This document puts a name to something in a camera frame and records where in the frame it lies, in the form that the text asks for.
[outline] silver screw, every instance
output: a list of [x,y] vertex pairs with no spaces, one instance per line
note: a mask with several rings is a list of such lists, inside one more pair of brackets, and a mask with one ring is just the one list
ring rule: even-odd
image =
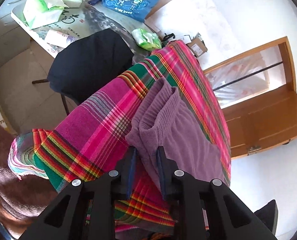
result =
[[108,173],[111,177],[116,177],[118,175],[118,171],[112,170]]
[[79,186],[80,184],[81,184],[82,182],[81,182],[81,180],[79,180],[79,179],[74,179],[73,181],[72,181],[72,185],[73,186]]
[[177,171],[174,171],[174,174],[175,176],[182,177],[184,175],[184,171],[177,170]]
[[213,184],[215,186],[221,186],[222,185],[222,181],[220,179],[213,179]]

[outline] black fabric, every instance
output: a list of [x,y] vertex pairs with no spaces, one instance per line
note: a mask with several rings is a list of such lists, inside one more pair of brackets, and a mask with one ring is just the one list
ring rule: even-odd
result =
[[132,66],[133,53],[113,30],[77,40],[58,53],[47,79],[50,87],[78,105]]

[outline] brown leather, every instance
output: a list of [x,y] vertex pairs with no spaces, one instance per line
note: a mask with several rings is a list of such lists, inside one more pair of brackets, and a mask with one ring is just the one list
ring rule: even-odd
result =
[[7,158],[14,137],[0,126],[0,222],[18,238],[57,196],[47,179],[26,175],[19,180]]

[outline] door glass pane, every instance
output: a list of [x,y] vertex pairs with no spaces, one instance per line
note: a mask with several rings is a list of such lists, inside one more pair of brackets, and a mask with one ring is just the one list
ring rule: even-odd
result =
[[284,85],[286,81],[283,64],[239,80],[280,62],[280,50],[275,46],[213,70],[206,77],[221,108],[224,108]]

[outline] colorful striped cloth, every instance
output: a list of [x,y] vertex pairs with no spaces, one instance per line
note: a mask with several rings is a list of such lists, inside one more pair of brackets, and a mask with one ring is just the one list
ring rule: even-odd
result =
[[[132,117],[162,76],[178,87],[207,139],[217,144],[225,183],[229,185],[230,138],[223,113],[196,58],[183,42],[175,41],[93,94],[35,149],[37,167],[45,170],[58,192],[73,179],[94,180],[115,167],[128,148],[125,135],[131,129]],[[139,158],[131,199],[115,203],[115,219],[121,222],[116,230],[139,227],[173,233],[175,221],[169,206]]]
[[37,168],[35,164],[34,147],[39,146],[50,133],[48,130],[33,129],[14,139],[10,147],[8,166],[19,179],[29,174],[48,179],[45,171]]

